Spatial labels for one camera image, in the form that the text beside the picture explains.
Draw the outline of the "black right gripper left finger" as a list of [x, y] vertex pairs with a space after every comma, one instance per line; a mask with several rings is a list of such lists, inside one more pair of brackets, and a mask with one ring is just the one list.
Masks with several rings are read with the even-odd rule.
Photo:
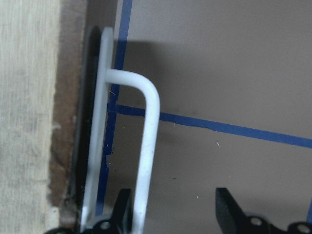
[[97, 222], [93, 234], [130, 234], [132, 231], [132, 195], [130, 189], [121, 189], [110, 218]]

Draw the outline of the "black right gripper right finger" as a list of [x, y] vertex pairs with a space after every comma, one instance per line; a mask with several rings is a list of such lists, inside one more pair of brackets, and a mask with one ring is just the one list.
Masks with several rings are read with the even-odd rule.
[[247, 215], [227, 188], [215, 189], [215, 215], [224, 234], [310, 234], [308, 222], [291, 223], [281, 230], [259, 215]]

